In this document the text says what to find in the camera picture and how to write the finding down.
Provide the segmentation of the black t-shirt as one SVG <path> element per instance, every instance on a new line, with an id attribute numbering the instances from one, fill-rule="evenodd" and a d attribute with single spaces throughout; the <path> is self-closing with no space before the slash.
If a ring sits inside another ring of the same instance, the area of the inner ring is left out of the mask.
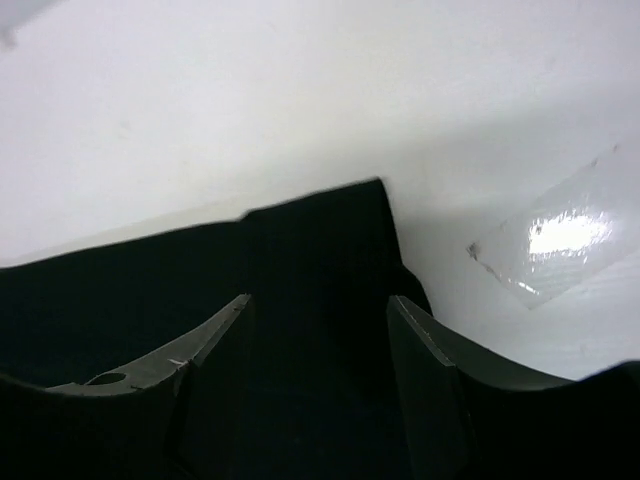
<path id="1" fill-rule="evenodd" d="M 1 272 L 5 479 L 407 479 L 373 179 Z"/>

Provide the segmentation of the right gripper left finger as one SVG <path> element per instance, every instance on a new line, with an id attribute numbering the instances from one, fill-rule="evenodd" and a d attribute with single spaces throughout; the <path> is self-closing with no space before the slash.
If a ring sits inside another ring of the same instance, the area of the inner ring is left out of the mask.
<path id="1" fill-rule="evenodd" d="M 244 294 L 85 384 L 2 376 L 2 478 L 227 478 L 250 351 Z"/>

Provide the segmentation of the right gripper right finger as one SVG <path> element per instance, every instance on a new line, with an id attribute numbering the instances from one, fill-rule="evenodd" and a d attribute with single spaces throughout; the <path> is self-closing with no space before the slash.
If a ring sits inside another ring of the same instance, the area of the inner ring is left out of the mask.
<path id="1" fill-rule="evenodd" d="M 394 296 L 387 321 L 418 479 L 635 479 L 639 365 L 578 381 L 509 360 Z"/>

